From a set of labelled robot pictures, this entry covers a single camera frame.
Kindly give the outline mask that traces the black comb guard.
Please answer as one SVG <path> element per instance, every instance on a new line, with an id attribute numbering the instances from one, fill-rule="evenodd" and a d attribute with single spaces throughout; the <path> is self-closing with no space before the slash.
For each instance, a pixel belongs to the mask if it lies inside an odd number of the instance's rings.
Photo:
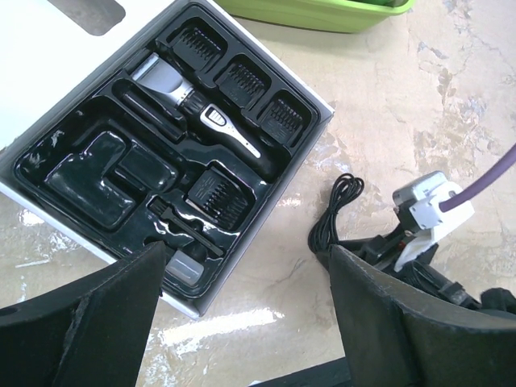
<path id="1" fill-rule="evenodd" d="M 282 98 L 271 102 L 261 119 L 264 132 L 281 144 L 287 143 L 302 124 L 302 116 Z"/>
<path id="2" fill-rule="evenodd" d="M 242 62 L 230 64 L 216 83 L 219 90 L 240 107 L 255 102 L 266 90 L 265 79 Z"/>

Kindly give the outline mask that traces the black silver hair clipper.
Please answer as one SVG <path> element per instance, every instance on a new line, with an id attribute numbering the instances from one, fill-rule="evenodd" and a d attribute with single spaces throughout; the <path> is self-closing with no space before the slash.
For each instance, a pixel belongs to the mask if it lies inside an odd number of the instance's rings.
<path id="1" fill-rule="evenodd" d="M 275 156 L 265 143 L 231 119 L 158 54 L 150 54 L 131 78 L 157 99 L 178 109 L 197 133 L 228 148 L 265 181 L 275 179 Z"/>

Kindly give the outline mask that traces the white clipper kit box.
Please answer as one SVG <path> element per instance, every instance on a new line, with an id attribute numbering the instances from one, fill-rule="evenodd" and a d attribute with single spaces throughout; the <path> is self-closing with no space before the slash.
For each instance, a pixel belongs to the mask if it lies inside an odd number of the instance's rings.
<path id="1" fill-rule="evenodd" d="M 173 52 L 173 40 L 199 27 L 223 46 L 211 66 L 194 70 Z M 265 181 L 232 151 L 193 128 L 176 108 L 136 84 L 132 72 L 152 53 L 166 60 L 273 152 L 278 174 Z M 266 90 L 240 107 L 216 81 L 242 62 L 265 79 Z M 281 144 L 261 126 L 264 110 L 282 98 L 303 118 Z M 161 242 L 169 260 L 183 251 L 204 266 L 188 286 L 166 272 L 163 299 L 200 318 L 226 282 L 285 188 L 333 117 L 333 109 L 263 44 L 212 1 L 175 1 L 87 73 L 48 113 L 1 154 L 1 191 L 107 263 Z M 187 193 L 208 169 L 246 195 L 240 225 L 220 228 Z M 162 221 L 148 209 L 153 198 L 173 206 L 190 226 L 224 250 L 223 257 Z"/>

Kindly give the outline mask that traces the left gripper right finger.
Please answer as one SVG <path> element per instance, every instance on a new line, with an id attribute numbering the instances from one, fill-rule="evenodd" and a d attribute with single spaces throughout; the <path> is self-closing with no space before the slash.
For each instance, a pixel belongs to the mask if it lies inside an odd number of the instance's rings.
<path id="1" fill-rule="evenodd" d="M 329 256 L 331 294 L 354 386 L 513 386 L 515 319 L 455 306 L 348 250 Z"/>

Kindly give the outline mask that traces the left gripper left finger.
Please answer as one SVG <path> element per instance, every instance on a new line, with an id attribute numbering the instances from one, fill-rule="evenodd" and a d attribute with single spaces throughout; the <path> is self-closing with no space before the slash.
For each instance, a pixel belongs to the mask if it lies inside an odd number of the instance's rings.
<path id="1" fill-rule="evenodd" d="M 161 295 L 163 243 L 1 309 L 3 386 L 133 386 Z"/>

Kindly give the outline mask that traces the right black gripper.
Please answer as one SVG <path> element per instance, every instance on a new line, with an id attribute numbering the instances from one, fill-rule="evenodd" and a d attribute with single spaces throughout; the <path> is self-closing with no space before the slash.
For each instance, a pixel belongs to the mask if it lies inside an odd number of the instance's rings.
<path id="1" fill-rule="evenodd" d="M 413 239 L 401 226 L 397 226 L 387 235 L 341 240 L 339 245 L 383 273 L 445 302 L 485 314 L 515 313 L 515 296 L 509 290 L 488 289 L 481 294 L 480 301 L 477 301 L 459 282 L 449 280 L 432 268 L 431 261 L 439 248 L 437 244 L 405 264 L 400 272 L 395 272 L 395 261 L 408 250 L 408 243 Z"/>

